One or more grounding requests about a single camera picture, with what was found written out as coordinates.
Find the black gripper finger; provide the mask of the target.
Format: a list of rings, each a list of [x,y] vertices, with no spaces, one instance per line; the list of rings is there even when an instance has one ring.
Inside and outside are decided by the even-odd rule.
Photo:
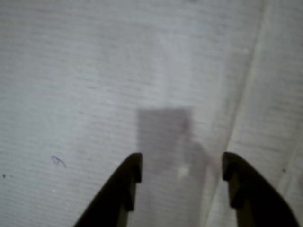
[[[298,227],[290,206],[278,191],[241,156],[224,152],[223,180],[239,227]]]
[[[136,185],[142,182],[143,155],[130,154],[106,181],[76,227],[125,227],[134,210]]]

